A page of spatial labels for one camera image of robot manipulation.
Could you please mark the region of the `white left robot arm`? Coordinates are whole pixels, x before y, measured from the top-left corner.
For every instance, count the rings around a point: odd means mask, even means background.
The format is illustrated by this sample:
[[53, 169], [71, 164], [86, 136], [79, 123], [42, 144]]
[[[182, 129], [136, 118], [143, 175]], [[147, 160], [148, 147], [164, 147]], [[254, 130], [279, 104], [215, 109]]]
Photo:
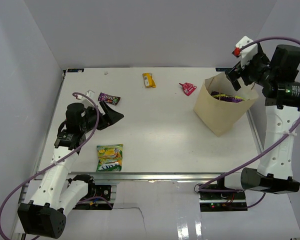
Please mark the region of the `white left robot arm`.
[[96, 106], [85, 107], [75, 102], [67, 106], [65, 120], [57, 132], [50, 162], [51, 168], [44, 176], [29, 202], [21, 203], [17, 214], [26, 234], [58, 239], [66, 225], [67, 215], [81, 200], [89, 200], [96, 194], [94, 179], [89, 174], [79, 174], [68, 180], [72, 165], [77, 160], [86, 134], [104, 130], [124, 118], [100, 102], [103, 112]]

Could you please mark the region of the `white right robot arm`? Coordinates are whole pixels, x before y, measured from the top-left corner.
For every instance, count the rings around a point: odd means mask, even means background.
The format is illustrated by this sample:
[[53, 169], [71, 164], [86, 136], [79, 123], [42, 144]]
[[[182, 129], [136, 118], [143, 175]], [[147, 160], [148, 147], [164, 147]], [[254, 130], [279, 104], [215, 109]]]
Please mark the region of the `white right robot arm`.
[[296, 193], [300, 183], [293, 179], [292, 151], [294, 124], [300, 117], [299, 73], [300, 47], [279, 44], [271, 59], [261, 45], [237, 44], [233, 54], [240, 62], [226, 72], [226, 77], [237, 91], [239, 79], [246, 86], [262, 87], [265, 97], [266, 134], [264, 151], [257, 168], [244, 167], [217, 181], [216, 195], [226, 200], [234, 192], [252, 190], [263, 193]]

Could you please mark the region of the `dark blue chips bag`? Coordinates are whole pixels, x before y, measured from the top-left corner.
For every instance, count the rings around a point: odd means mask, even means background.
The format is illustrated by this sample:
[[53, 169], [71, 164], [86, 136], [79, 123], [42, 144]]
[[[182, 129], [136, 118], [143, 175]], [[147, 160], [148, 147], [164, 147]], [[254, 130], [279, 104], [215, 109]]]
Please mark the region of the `dark blue chips bag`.
[[239, 97], [239, 96], [233, 96], [233, 95], [227, 95], [218, 91], [212, 91], [210, 95], [219, 101], [223, 102], [229, 102], [229, 103], [240, 103], [246, 101], [246, 99]]

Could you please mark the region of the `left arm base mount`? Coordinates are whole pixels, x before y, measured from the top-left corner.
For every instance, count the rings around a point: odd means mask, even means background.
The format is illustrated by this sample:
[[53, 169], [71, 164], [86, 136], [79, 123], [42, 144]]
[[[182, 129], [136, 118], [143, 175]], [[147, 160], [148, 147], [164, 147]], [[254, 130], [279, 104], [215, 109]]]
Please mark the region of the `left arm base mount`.
[[94, 199], [77, 204], [74, 210], [110, 211], [116, 198], [115, 185], [96, 185]]

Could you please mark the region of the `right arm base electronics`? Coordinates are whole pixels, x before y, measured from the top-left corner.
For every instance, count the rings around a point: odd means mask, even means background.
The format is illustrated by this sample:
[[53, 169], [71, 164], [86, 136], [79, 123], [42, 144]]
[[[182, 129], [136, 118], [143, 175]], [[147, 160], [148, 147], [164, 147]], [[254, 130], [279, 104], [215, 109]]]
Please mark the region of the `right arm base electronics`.
[[246, 211], [247, 200], [243, 191], [241, 192], [203, 192], [199, 191], [198, 183], [194, 192], [199, 194], [199, 207], [201, 213], [235, 212]]

